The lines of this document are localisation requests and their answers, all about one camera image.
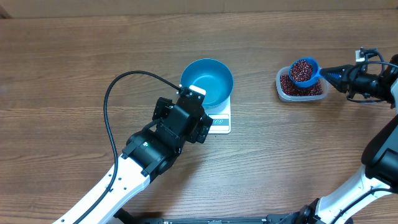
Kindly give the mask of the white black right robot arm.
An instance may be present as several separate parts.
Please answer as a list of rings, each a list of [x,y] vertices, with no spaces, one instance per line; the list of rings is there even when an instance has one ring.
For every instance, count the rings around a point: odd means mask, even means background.
[[[367,72],[371,61],[356,65],[323,68],[322,78],[350,98],[356,94],[386,101],[397,108],[397,56],[380,61],[383,72]],[[330,195],[311,204],[306,223],[349,223],[352,216],[373,201],[397,193],[397,118],[368,143],[361,156],[361,166],[343,185]]]

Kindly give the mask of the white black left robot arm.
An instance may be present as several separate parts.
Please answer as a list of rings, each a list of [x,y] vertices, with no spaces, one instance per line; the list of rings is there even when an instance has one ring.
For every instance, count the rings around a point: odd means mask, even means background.
[[[185,142],[203,143],[213,120],[205,96],[188,91],[177,102],[160,97],[152,122],[133,134],[108,173],[57,223],[107,223],[131,198],[171,168]]]

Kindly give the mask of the blue plastic measuring scoop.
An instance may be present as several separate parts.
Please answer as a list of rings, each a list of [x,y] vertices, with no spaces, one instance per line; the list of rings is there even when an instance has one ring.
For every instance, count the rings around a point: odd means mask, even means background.
[[[299,88],[314,86],[321,77],[318,62],[311,57],[296,60],[289,69],[289,78]]]

